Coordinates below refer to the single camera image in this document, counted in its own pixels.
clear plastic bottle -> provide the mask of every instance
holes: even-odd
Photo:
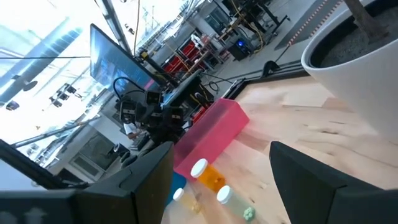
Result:
[[[174,192],[173,199],[176,202],[180,202],[183,206],[187,207],[194,213],[199,213],[201,210],[199,202],[191,195],[185,194],[184,189],[177,189]]]
[[[217,200],[247,222],[254,220],[256,215],[255,209],[240,196],[236,195],[230,186],[225,185],[220,189],[217,193]]]
[[[191,176],[197,178],[206,187],[218,192],[226,183],[225,177],[218,172],[206,159],[200,159],[191,170]]]

monitor screen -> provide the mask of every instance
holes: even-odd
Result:
[[[152,74],[94,24],[90,27],[90,57],[91,76],[109,91],[113,91],[113,80],[117,77],[127,77],[145,90],[160,88]],[[128,83],[118,80],[116,91],[122,94],[136,88]]]

pink plastic box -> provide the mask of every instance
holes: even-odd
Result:
[[[195,180],[191,168],[202,158],[212,163],[249,122],[241,106],[219,99],[205,112],[174,147],[174,171]]]

white bottle cap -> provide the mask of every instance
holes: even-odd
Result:
[[[173,199],[180,200],[183,194],[184,194],[184,189],[179,188],[174,192]]]
[[[225,204],[232,197],[232,194],[233,194],[232,188],[228,185],[225,185],[218,191],[217,201],[219,201],[222,204]]]
[[[195,163],[195,165],[193,165],[192,167],[191,176],[193,178],[198,178],[199,176],[201,176],[203,171],[205,171],[207,164],[208,163],[206,159],[199,159],[199,161]]]

white plant pot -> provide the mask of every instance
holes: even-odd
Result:
[[[398,40],[360,58],[328,68],[310,66],[316,46],[351,16],[342,12],[312,39],[301,58],[304,69],[359,113],[379,134],[398,143]]]

